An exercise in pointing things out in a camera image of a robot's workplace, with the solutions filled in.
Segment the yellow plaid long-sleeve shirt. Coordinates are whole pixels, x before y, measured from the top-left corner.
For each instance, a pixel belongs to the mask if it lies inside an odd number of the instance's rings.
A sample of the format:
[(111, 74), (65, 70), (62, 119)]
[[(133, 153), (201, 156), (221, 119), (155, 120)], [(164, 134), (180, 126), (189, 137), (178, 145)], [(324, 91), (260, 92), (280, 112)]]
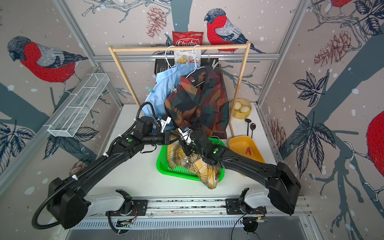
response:
[(197, 177), (210, 190), (217, 187), (223, 176), (219, 167), (205, 163), (201, 156), (194, 153), (187, 156), (178, 142), (167, 146), (167, 164), (173, 172)]

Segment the red plastic clothespin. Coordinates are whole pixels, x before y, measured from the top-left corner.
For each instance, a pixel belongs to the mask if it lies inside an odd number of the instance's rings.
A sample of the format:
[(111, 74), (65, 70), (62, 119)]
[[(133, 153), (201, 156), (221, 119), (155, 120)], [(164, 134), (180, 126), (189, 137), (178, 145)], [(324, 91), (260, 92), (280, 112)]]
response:
[(252, 155), (252, 151), (250, 147), (247, 147), (246, 155), (250, 155), (250, 156)]

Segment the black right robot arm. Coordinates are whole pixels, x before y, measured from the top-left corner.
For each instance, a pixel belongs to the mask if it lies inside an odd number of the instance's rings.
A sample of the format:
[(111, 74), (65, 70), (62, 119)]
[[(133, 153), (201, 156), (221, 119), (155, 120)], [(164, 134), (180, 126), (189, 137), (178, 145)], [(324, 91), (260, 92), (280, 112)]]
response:
[(178, 131), (187, 156), (197, 154), (208, 165), (232, 170), (255, 180), (269, 190), (268, 198), (275, 208), (285, 214), (294, 213), (301, 184), (288, 165), (260, 163), (243, 157), (225, 146), (213, 144), (201, 130), (180, 127)]

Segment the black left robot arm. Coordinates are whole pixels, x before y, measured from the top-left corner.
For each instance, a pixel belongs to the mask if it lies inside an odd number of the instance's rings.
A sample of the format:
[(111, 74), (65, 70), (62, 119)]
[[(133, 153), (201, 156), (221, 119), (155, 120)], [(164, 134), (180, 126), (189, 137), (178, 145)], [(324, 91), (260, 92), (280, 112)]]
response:
[(47, 199), (32, 217), (34, 229), (45, 230), (58, 225), (70, 229), (76, 226), (87, 216), (92, 203), (85, 197), (99, 181), (136, 154), (145, 154), (145, 146), (167, 146), (173, 143), (171, 132), (161, 130), (153, 104), (145, 102), (139, 110), (145, 106), (150, 107), (152, 116), (136, 115), (132, 126), (116, 137), (95, 162), (65, 180), (56, 178), (50, 183)]

